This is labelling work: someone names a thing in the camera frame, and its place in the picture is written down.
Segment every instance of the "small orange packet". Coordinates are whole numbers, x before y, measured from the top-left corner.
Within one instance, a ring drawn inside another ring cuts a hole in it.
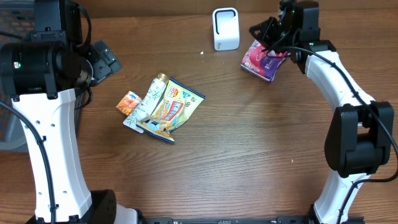
[[[141,97],[132,91],[129,91],[126,96],[118,103],[117,109],[129,116],[133,109],[141,102]]]

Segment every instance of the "yellow snack bag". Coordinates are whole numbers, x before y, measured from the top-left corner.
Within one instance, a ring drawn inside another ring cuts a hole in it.
[[[137,126],[155,137],[174,143],[170,133],[187,122],[204,99],[205,96],[171,78],[163,100],[155,111],[139,121]]]

